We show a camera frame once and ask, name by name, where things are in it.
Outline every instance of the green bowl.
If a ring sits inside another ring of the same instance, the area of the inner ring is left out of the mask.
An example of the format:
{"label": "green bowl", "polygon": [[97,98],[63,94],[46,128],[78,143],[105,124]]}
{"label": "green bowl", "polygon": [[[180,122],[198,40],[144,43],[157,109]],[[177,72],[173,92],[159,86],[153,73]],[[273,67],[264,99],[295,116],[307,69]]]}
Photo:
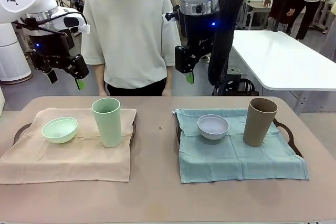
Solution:
{"label": "green bowl", "polygon": [[42,135],[54,144],[63,144],[73,139],[77,133],[78,122],[74,118],[57,118],[47,123]]}

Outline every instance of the green cup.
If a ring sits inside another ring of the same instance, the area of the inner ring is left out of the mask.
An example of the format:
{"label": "green cup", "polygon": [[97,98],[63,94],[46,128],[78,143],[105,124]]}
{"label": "green cup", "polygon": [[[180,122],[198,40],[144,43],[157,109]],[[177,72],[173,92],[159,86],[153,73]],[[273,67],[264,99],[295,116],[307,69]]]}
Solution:
{"label": "green cup", "polygon": [[120,102],[115,98],[103,98],[92,105],[92,111],[103,145],[118,146],[121,143]]}

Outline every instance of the bowl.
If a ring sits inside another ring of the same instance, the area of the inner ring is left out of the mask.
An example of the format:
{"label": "bowl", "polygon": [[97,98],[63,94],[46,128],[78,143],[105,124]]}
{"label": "bowl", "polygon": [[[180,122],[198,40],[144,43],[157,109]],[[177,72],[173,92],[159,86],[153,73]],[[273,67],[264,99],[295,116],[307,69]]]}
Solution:
{"label": "bowl", "polygon": [[74,118],[57,118],[47,123],[42,135],[54,144],[63,144],[73,139],[77,133],[78,122]]}
{"label": "bowl", "polygon": [[219,140],[229,130],[229,122],[219,115],[204,115],[198,119],[198,130],[209,140]]}

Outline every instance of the beige tabletop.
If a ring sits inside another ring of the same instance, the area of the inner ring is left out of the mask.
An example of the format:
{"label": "beige tabletop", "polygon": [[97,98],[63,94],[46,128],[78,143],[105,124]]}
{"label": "beige tabletop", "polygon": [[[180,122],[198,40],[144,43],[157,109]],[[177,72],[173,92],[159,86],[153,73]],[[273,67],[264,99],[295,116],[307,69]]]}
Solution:
{"label": "beige tabletop", "polygon": [[[97,97],[33,100],[0,129],[2,155],[17,130],[40,110],[89,108]],[[307,222],[336,219],[336,161],[278,98],[276,116],[292,130],[308,163],[309,181],[245,180],[182,185],[176,143],[176,108],[247,108],[250,98],[120,98],[138,110],[129,183],[58,182],[0,185],[0,221],[101,222]]]}

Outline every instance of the cup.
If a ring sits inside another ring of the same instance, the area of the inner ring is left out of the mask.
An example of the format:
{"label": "cup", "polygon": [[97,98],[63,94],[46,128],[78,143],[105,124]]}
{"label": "cup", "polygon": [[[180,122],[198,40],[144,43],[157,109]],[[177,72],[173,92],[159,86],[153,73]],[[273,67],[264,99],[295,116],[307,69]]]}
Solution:
{"label": "cup", "polygon": [[92,111],[103,145],[118,146],[121,143],[120,102],[115,98],[103,98],[93,103]]}
{"label": "cup", "polygon": [[278,106],[265,98],[254,98],[250,101],[244,130],[244,142],[252,147],[262,144],[271,126]]}

